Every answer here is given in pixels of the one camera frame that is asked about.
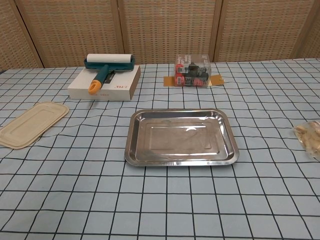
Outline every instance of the white roller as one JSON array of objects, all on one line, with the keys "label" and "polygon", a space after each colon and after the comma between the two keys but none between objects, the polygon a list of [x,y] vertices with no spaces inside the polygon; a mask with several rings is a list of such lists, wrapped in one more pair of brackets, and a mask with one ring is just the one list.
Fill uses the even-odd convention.
[{"label": "white roller", "polygon": [[131,54],[88,54],[86,61],[88,63],[127,64],[131,62],[131,56]]}]

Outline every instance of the wicker wall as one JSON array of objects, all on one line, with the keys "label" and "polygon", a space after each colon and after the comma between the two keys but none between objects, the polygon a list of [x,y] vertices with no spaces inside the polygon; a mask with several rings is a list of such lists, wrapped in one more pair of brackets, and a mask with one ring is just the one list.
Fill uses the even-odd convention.
[{"label": "wicker wall", "polygon": [[124,52],[115,0],[16,1],[47,68],[83,66],[88,53]]},{"label": "wicker wall", "polygon": [[224,0],[214,61],[289,59],[313,3]]},{"label": "wicker wall", "polygon": [[308,31],[308,35],[301,47],[300,58],[320,58],[320,11]]},{"label": "wicker wall", "polygon": [[42,67],[12,0],[0,1],[0,71]]},{"label": "wicker wall", "polygon": [[218,23],[215,13],[220,12],[216,6],[221,1],[118,2],[124,49],[135,54],[138,63],[173,63],[177,53],[209,54],[214,49],[217,30],[213,25]]}]

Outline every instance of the beige lid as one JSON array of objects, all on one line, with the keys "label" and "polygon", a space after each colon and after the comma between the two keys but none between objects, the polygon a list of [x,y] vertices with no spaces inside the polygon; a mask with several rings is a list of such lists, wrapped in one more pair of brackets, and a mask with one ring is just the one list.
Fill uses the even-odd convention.
[{"label": "beige lid", "polygon": [[59,103],[37,103],[0,129],[0,144],[12,149],[24,148],[68,112],[69,108]]}]

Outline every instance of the checkered tablecloth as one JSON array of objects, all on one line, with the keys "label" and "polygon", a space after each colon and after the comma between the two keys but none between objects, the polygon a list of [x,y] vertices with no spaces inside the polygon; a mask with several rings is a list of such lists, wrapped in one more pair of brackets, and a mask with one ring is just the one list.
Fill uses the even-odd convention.
[{"label": "checkered tablecloth", "polygon": [[[32,146],[0,148],[0,240],[320,239],[320,162],[292,131],[320,119],[320,59],[211,67],[223,86],[163,87],[173,64],[141,65],[131,102],[71,100],[80,67],[1,74],[1,126],[38,102],[70,111]],[[130,116],[159,108],[224,111],[238,161],[126,163]]]}]

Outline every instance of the stainless steel tray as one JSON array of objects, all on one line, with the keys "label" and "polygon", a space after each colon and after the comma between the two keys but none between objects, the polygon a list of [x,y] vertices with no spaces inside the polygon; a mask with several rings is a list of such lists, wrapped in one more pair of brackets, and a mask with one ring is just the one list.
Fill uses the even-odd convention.
[{"label": "stainless steel tray", "polygon": [[134,166],[229,165],[239,150],[217,109],[146,109],[134,113],[124,158]]}]

